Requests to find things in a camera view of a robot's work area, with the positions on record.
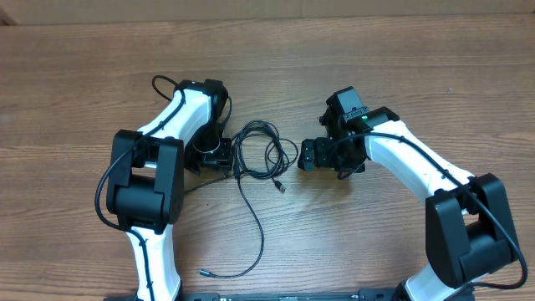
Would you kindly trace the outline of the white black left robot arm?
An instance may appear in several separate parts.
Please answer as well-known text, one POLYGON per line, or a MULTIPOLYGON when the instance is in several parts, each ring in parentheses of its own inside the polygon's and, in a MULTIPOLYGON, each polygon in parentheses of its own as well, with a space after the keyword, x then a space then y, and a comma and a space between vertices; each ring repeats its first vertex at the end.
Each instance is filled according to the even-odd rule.
POLYGON ((139 287, 131 300, 177 300, 173 226, 185 196, 185 173, 209 168, 228 174, 232 145, 223 132, 230 95, 223 82, 174 82, 169 104, 138 130, 119 130, 110 165, 94 196, 107 227, 124 232, 135 255, 139 287))

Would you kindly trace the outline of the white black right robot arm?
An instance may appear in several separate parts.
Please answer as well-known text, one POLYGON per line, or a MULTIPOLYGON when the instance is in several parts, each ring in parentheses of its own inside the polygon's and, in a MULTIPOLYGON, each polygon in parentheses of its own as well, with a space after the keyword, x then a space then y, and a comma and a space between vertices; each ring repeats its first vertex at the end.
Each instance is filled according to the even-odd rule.
POLYGON ((513 290, 527 281, 527 261, 503 183, 474 176, 417 139, 392 110, 370 110, 354 87, 334 92, 319 123, 327 135, 301 144, 298 167, 331 168, 343 180, 373 161, 425 207, 427 265, 394 288, 362 288, 358 300, 473 300, 476 288, 513 290))

